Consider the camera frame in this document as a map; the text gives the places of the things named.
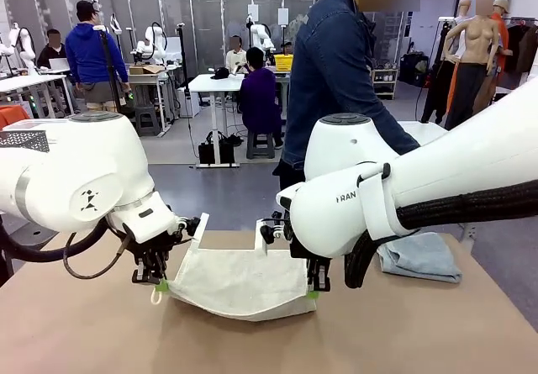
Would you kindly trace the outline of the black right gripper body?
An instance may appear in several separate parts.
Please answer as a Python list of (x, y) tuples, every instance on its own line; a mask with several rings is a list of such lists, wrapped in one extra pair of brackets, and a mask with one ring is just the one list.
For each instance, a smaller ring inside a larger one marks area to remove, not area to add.
[(288, 237), (289, 249), (292, 258), (305, 259), (305, 260), (317, 260), (317, 261), (329, 261), (330, 258), (326, 258), (307, 250), (297, 239), (294, 233), (291, 233)]

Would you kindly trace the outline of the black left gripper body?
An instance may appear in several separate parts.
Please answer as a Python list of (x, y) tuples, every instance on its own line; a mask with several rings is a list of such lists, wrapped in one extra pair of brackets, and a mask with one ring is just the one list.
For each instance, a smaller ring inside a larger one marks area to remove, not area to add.
[(119, 238), (124, 249), (129, 251), (134, 256), (135, 261), (142, 258), (144, 255), (151, 253), (152, 251), (162, 251), (167, 253), (172, 249), (173, 246), (176, 245), (177, 242), (177, 237), (175, 235), (168, 234), (166, 231), (164, 231), (163, 233), (150, 237), (148, 240), (142, 243), (138, 243), (128, 229), (114, 228), (112, 225), (112, 219), (110, 217), (107, 217), (106, 221), (108, 230)]

